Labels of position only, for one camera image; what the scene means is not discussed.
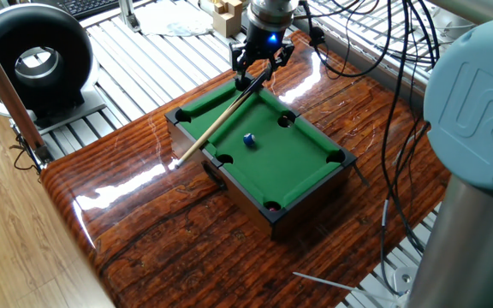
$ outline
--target blue ball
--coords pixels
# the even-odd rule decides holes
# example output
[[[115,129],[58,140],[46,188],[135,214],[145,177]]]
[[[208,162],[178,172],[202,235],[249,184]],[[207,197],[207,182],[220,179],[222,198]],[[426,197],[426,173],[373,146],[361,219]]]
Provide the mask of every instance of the blue ball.
[[[243,142],[245,143],[246,146],[254,146],[255,141],[256,141],[256,139],[254,138],[254,135],[251,133],[247,133],[243,137]]]

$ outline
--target wooden tabletop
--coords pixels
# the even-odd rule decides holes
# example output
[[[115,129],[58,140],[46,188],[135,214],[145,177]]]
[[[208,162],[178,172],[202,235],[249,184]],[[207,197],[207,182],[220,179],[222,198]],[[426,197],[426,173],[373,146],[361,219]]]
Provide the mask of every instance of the wooden tabletop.
[[[371,183],[355,174],[313,219],[281,242],[270,241],[210,181],[173,157],[164,114],[230,80],[228,71],[100,139],[51,163],[41,178],[57,211],[88,256],[118,307],[334,307],[346,291],[292,274],[358,283],[379,263],[379,231],[386,186],[380,166],[383,130],[393,93],[373,79],[331,80],[304,33],[266,87],[349,149]],[[333,65],[343,61],[330,53]],[[250,73],[263,68],[257,63]],[[395,157],[412,126],[401,102],[389,136]],[[442,198],[448,171],[427,139],[412,164],[416,199],[412,223]],[[407,173],[400,193],[409,204]],[[404,230],[389,213],[386,247]]]

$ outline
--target black speaker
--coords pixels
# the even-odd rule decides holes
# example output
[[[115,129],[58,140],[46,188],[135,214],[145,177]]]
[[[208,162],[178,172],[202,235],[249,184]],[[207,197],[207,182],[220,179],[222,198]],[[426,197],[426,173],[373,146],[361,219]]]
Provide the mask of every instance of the black speaker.
[[[40,51],[50,55],[37,67],[21,59]],[[0,9],[0,63],[27,109],[38,118],[60,114],[84,100],[80,89],[92,66],[85,30],[68,13],[44,4]]]

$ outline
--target metal rod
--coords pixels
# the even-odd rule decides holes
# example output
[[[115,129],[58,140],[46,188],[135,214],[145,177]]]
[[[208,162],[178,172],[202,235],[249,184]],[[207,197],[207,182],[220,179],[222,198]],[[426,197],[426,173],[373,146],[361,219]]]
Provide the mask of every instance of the metal rod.
[[[134,32],[140,31],[140,22],[134,14],[133,0],[119,0],[121,20]]]
[[[482,24],[493,21],[493,0],[430,0],[437,6],[446,9],[468,21]]]
[[[37,128],[33,124],[32,119],[28,115],[24,104],[22,103],[15,88],[10,83],[9,77],[5,74],[5,71],[0,64],[0,99],[7,108],[10,116],[16,123],[16,126],[20,129],[22,136],[26,142],[37,150],[45,145],[41,135]]]
[[[407,307],[493,308],[492,196],[451,177]]]

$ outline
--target keyboard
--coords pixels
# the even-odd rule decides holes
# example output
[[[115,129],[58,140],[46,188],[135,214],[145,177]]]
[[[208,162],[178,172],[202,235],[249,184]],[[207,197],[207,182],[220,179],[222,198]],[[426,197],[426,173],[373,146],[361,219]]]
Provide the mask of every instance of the keyboard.
[[[76,20],[82,20],[119,7],[118,0],[34,0],[32,2],[56,6],[70,13]]]

